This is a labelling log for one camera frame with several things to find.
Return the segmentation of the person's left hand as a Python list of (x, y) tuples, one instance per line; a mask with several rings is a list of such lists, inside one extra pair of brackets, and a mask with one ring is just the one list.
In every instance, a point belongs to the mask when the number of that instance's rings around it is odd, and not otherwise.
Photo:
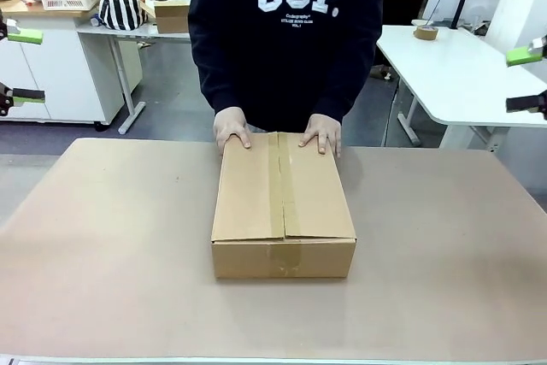
[(317, 151), (321, 155), (325, 155), (327, 148), (330, 148), (331, 153), (336, 156), (341, 156), (342, 126), (339, 121), (333, 118), (322, 115), (312, 114), (309, 117), (308, 125), (300, 140), (299, 146), (304, 147), (312, 140), (316, 140)]

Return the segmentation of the person's right hand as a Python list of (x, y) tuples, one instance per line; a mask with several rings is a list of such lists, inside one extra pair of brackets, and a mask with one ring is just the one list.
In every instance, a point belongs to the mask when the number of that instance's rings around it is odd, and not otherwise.
[(251, 147), (250, 130), (239, 107), (229, 107), (219, 111), (214, 118), (213, 131), (215, 142), (221, 155), (224, 153), (226, 142), (232, 137), (237, 137), (245, 149)]

